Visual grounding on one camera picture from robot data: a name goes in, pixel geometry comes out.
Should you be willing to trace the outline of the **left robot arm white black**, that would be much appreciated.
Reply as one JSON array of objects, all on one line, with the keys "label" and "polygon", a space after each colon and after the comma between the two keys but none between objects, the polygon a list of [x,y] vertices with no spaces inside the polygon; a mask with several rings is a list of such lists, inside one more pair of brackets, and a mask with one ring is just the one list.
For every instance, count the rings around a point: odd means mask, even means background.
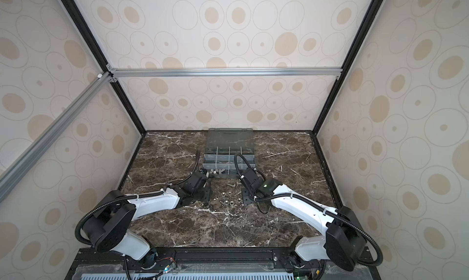
[{"label": "left robot arm white black", "polygon": [[188,177],[157,192],[126,195],[109,192],[75,227],[75,238],[99,253],[116,252],[150,265],[156,248],[129,230],[133,221],[160,211],[179,209],[194,203],[210,202],[213,193],[205,173],[199,169],[200,151]]}]

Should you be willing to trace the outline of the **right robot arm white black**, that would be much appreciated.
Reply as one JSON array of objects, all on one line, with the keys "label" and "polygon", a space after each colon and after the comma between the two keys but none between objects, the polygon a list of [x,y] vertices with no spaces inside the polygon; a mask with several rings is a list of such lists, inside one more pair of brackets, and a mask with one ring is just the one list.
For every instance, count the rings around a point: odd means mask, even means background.
[{"label": "right robot arm white black", "polygon": [[350,208],[336,209],[300,195],[277,179],[267,178],[242,154],[235,154],[233,162],[250,200],[271,203],[320,233],[298,240],[293,250],[298,258],[305,262],[330,260],[346,271],[353,271],[357,264],[378,267],[383,263],[384,254],[379,244],[362,229]]}]

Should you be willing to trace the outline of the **silver wing nut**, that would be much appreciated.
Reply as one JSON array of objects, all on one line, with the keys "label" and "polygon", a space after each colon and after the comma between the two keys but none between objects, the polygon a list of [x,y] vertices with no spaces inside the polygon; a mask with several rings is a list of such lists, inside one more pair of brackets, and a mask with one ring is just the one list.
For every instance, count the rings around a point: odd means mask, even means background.
[{"label": "silver wing nut", "polygon": [[210,170],[210,175],[211,176],[220,176],[225,172],[225,169],[211,169]]}]

